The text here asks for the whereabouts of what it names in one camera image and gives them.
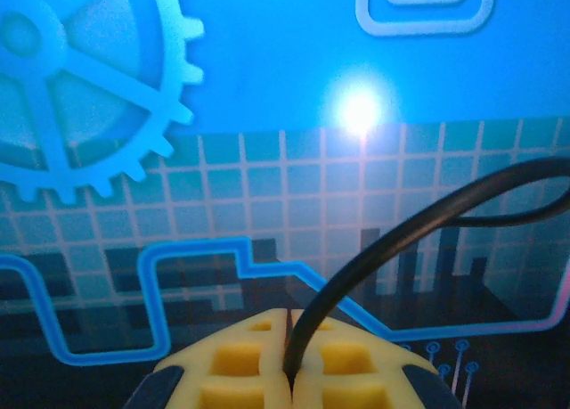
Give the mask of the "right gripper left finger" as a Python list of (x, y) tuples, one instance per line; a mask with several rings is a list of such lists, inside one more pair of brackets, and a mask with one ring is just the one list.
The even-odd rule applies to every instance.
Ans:
[(282, 370), (288, 310), (275, 308), (161, 360), (127, 409), (292, 409)]

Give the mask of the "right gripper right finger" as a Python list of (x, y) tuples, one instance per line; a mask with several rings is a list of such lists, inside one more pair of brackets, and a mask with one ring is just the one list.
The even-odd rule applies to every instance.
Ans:
[(426, 358), (327, 317), (303, 356), (292, 409), (455, 409), (455, 395)]

